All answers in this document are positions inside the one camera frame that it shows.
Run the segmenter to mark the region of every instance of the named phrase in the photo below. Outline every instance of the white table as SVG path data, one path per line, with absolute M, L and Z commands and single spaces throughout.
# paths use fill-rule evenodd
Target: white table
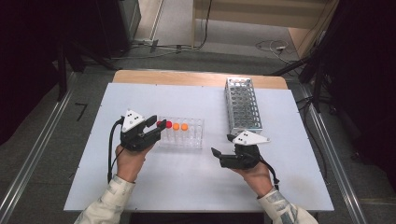
M 228 120 L 223 89 L 109 84 L 64 210 L 83 210 L 102 195 L 107 185 L 110 129 L 127 108 L 132 108 L 146 117 L 156 114 L 205 119 L 205 129 L 202 149 L 156 146 L 150 151 L 126 211 L 261 211 L 255 193 L 239 175 L 221 168 L 210 150 L 215 147 L 226 154 L 233 150 L 233 144 L 226 138 Z M 332 211 L 332 201 L 291 92 L 268 89 L 255 89 L 255 92 L 262 117 L 262 135 L 272 140 L 259 148 L 276 169 L 280 191 L 307 210 Z M 120 128 L 115 131 L 114 148 L 120 142 L 119 134 Z

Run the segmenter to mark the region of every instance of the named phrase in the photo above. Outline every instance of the sleeve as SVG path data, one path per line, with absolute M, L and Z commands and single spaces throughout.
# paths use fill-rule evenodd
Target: sleeve
M 133 189 L 133 183 L 114 175 L 102 197 L 82 211 L 75 224 L 119 223 Z
M 262 208 L 274 221 L 274 224 L 318 224 L 303 208 L 289 203 L 276 189 L 259 199 Z

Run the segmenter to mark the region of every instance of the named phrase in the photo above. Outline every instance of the power cord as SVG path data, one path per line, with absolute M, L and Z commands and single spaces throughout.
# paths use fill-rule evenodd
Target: power cord
M 119 154 L 117 154 L 117 156 L 116 156 L 116 158 L 114 159 L 114 161 L 113 161 L 113 162 L 111 161 L 111 154 L 112 154 L 112 147 L 113 147 L 113 135 L 114 135 L 114 131 L 116 130 L 116 127 L 117 127 L 118 125 L 122 125 L 123 121 L 124 121 L 124 117 L 121 117 L 121 119 L 117 120 L 117 121 L 114 123 L 113 127 L 111 128 L 110 137 L 109 137 L 109 139 L 108 139 L 107 183 L 110 182 L 110 180 L 111 180 L 111 178 L 112 178 L 112 176 L 113 176 L 112 170 L 113 170 L 113 166 L 114 166 L 114 163 L 115 163 L 117 157 L 118 157 L 118 156 L 121 154 L 121 152 L 124 150 L 124 148 L 123 148 L 122 151 L 121 151 Z
M 143 56 L 143 57 L 124 57 L 124 58 L 113 58 L 113 59 L 148 59 L 148 58 L 157 58 L 157 57 L 162 57 L 164 55 L 168 55 L 168 54 L 175 54 L 175 53 L 181 53 L 183 51 L 196 51 L 201 49 L 204 44 L 206 43 L 207 40 L 207 26 L 209 24 L 209 15 L 210 15 L 210 10 L 212 8 L 212 1 L 210 0 L 209 2 L 209 7 L 207 9 L 207 14 L 206 14 L 206 22 L 205 22 L 205 37 L 203 42 L 201 43 L 201 45 L 199 47 L 196 48 L 191 48 L 191 46 L 189 45 L 157 45 L 157 46 L 151 46 L 148 44 L 137 44 L 137 47 L 135 48 L 139 48 L 139 47 L 148 47 L 148 48 L 163 48 L 163 49 L 176 49 L 177 51 L 172 51 L 172 52 L 167 52 L 167 53 L 163 53 L 163 54 L 157 54 L 157 55 L 151 55 L 151 56 Z
M 267 166 L 268 170 L 270 170 L 271 174 L 273 175 L 273 181 L 274 181 L 274 187 L 279 190 L 279 180 L 276 178 L 276 173 L 274 168 L 268 164 L 267 161 L 264 160 L 264 158 L 262 157 L 262 155 L 260 155 L 260 162 L 262 164 L 264 164 L 265 166 Z

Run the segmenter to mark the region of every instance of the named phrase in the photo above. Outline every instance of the cable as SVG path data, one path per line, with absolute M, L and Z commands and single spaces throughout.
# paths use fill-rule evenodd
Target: cable
M 111 170 L 113 170 L 114 167 L 114 163 L 116 163 L 117 158 L 119 157 L 119 155 L 121 154 L 121 152 L 119 152 L 116 156 L 116 158 L 114 158 L 113 163 L 111 164 Z
M 175 52 L 167 52 L 167 53 L 163 53 L 163 54 L 158 54 L 158 55 L 152 55 L 152 56 L 144 56 L 144 57 L 124 57 L 124 58 L 113 58 L 113 59 L 148 59 L 148 58 L 157 58 L 157 57 L 162 57 L 164 55 L 168 55 L 168 54 L 174 54 L 174 53 L 180 53 L 183 51 L 195 51 L 198 49 L 201 49 L 204 44 L 206 43 L 207 40 L 207 25 L 209 23 L 209 15 L 210 15 L 210 10 L 212 8 L 212 1 L 210 0 L 209 2 L 209 7 L 207 9 L 207 14 L 206 14 L 206 22 L 205 22 L 205 37 L 204 37 L 204 41 L 201 43 L 201 45 L 197 48 L 193 48 L 193 49 L 188 49 L 188 48 L 178 48 L 177 46 L 183 46 L 183 47 L 191 47 L 189 45 L 157 45 L 157 46 L 150 46 L 150 45 L 146 45 L 146 44 L 139 44 L 140 46 L 145 46 L 145 47 L 150 47 L 150 48 L 165 48 L 165 49 L 182 49 L 182 50 L 177 50 Z
M 121 117 L 121 119 L 117 120 L 117 121 L 114 123 L 113 127 L 111 128 L 110 136 L 109 136 L 109 139 L 108 139 L 107 183 L 110 182 L 111 177 L 113 176 L 112 170 L 113 170 L 114 162 L 113 162 L 113 164 L 111 164 L 111 154 L 112 154 L 111 148 L 113 147 L 113 135 L 114 135 L 114 131 L 116 130 L 116 127 L 117 127 L 119 124 L 122 125 L 123 121 L 124 121 L 124 117 Z
M 271 174 L 273 175 L 273 180 L 274 180 L 274 187 L 279 190 L 279 180 L 276 178 L 276 173 L 274 168 L 268 164 L 267 161 L 264 160 L 264 158 L 262 157 L 262 155 L 260 155 L 260 162 L 263 163 L 265 166 L 267 166 L 268 170 L 270 170 Z
M 269 49 L 262 49 L 261 44 L 262 44 L 262 43 L 265 43 L 265 42 L 270 42 L 270 44 L 269 44 Z M 276 54 L 275 51 L 274 51 L 274 49 L 273 49 L 273 44 L 274 44 L 274 43 L 278 43 L 278 42 L 283 43 L 283 45 L 280 46 L 282 49 L 279 51 L 278 54 Z M 296 52 L 296 50 L 295 50 L 295 51 L 288 52 L 288 51 L 286 50 L 286 48 L 288 47 L 288 45 L 289 45 L 289 42 L 288 42 L 288 41 L 285 41 L 285 40 L 263 40 L 263 41 L 261 41 L 261 42 L 255 44 L 255 47 L 256 47 L 256 49 L 259 49 L 259 50 L 262 50 L 262 51 L 271 51 L 280 61 L 282 61 L 282 62 L 284 62 L 286 65 L 288 65 L 288 64 L 291 64 L 291 63 L 293 63 L 293 62 L 297 62 L 297 61 L 287 61 L 287 60 L 285 60 L 285 59 L 283 59 L 283 58 L 280 57 L 280 54 L 281 54 L 283 51 L 286 51 L 288 54 L 292 54 L 293 52 Z M 297 74 L 297 76 L 300 75 L 295 69 L 293 69 L 293 71 Z

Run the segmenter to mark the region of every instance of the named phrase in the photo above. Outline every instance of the black cable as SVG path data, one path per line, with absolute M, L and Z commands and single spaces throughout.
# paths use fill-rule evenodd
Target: black cable
M 121 119 L 117 120 L 113 127 L 111 128 L 111 132 L 110 132 L 110 136 L 108 139 L 108 161 L 107 161 L 107 183 L 110 182 L 111 177 L 113 176 L 112 174 L 112 168 L 113 165 L 111 164 L 111 154 L 112 154 L 112 150 L 111 148 L 113 147 L 113 135 L 114 135 L 114 131 L 116 130 L 116 127 L 120 124 L 122 125 L 124 121 L 124 117 L 121 117 Z
M 276 178 L 276 173 L 275 173 L 274 168 L 273 168 L 270 164 L 268 164 L 267 161 L 265 161 L 265 160 L 262 158 L 262 155 L 260 155 L 260 162 L 263 163 L 265 166 L 267 166 L 268 170 L 270 170 L 271 174 L 273 175 L 274 187 L 275 187 L 277 190 L 279 190 L 279 185 L 278 185 L 278 184 L 279 184 L 279 180 Z
M 121 152 L 119 152 L 116 156 L 116 158 L 114 158 L 113 163 L 111 164 L 111 170 L 113 170 L 114 167 L 114 163 L 116 163 L 117 158 L 119 157 L 119 155 L 121 154 Z
M 146 44 L 138 44 L 138 45 L 144 45 L 144 46 L 152 47 L 152 48 L 164 48 L 164 49 L 177 49 L 177 46 L 183 47 L 181 49 L 188 49 L 188 50 L 201 49 L 204 46 L 204 44 L 206 43 L 206 40 L 207 40 L 207 25 L 209 23 L 209 15 L 210 15 L 210 10 L 212 8 L 212 1 L 213 0 L 210 0 L 209 7 L 207 9 L 207 14 L 206 14 L 206 19 L 205 19 L 206 22 L 205 22 L 205 37 L 204 37 L 204 41 L 201 43 L 201 45 L 199 47 L 192 49 L 190 45 L 157 45 L 157 46 L 151 46 L 151 45 L 146 45 Z

